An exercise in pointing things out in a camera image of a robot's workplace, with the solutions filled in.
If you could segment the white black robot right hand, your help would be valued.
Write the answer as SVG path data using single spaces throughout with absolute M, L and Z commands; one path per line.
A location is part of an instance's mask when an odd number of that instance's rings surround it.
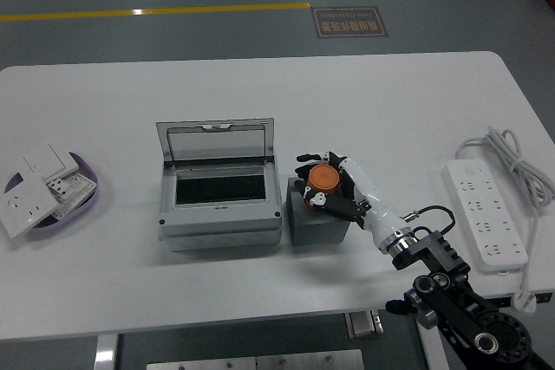
M 295 187 L 310 208 L 370 231 L 383 254 L 391 254 L 399 243 L 414 242 L 406 220 L 391 212 L 374 182 L 353 159 L 325 151 L 299 155 L 297 161 L 303 165 L 295 169 Z M 319 191 L 309 184 L 309 175 L 318 166 L 328 166 L 339 176 L 340 191 Z

